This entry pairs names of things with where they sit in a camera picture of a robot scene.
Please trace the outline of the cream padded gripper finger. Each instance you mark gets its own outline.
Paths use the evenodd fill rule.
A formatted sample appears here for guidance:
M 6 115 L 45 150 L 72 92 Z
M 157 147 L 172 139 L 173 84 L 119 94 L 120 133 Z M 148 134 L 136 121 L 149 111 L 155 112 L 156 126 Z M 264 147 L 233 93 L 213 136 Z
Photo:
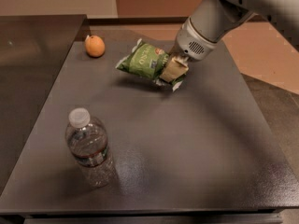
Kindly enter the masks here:
M 188 58 L 182 56 L 172 56 L 166 67 L 160 74 L 160 78 L 168 83 L 186 74 L 189 70 Z

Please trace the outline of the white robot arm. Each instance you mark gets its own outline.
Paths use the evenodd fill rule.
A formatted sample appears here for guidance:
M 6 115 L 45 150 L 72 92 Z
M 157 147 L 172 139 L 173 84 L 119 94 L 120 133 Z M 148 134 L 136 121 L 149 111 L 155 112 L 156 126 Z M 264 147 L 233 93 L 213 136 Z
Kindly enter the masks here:
M 202 0 L 172 52 L 203 60 L 221 41 L 243 73 L 298 88 L 299 0 Z

